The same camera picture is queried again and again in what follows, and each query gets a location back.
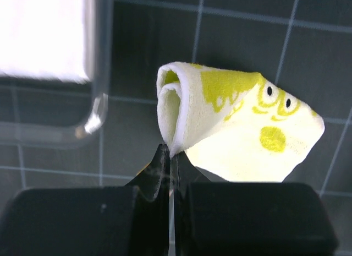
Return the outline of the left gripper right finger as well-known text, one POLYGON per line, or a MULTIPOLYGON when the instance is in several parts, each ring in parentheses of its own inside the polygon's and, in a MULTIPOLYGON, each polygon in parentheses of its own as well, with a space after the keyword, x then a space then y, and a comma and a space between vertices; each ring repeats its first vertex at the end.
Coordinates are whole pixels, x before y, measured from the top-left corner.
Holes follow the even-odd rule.
POLYGON ((214 182, 171 160, 176 255, 333 255, 338 238, 303 183, 214 182))

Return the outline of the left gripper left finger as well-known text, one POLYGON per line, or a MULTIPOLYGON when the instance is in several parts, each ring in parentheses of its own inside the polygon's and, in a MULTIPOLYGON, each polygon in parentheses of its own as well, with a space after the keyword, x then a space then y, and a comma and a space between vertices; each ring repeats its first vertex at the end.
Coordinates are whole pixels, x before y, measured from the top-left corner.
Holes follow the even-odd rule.
POLYGON ((22 190, 1 216, 1 255, 167 255, 169 185, 161 144, 124 186, 22 190))

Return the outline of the yellow patterned towel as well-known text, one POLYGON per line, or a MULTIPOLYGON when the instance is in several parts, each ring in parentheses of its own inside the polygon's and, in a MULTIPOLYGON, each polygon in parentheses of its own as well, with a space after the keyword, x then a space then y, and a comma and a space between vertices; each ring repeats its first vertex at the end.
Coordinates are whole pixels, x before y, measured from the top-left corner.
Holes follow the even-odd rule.
POLYGON ((157 72, 157 119, 171 156, 231 182, 282 182, 325 131, 308 104, 258 72, 172 62, 157 72))

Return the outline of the white pink towel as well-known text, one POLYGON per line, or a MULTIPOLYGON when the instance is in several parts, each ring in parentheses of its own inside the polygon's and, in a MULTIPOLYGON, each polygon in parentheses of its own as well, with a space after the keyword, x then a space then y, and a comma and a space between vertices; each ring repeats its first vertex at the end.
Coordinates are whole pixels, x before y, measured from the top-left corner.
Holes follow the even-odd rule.
POLYGON ((94 0, 1 0, 1 75, 92 78, 94 0))

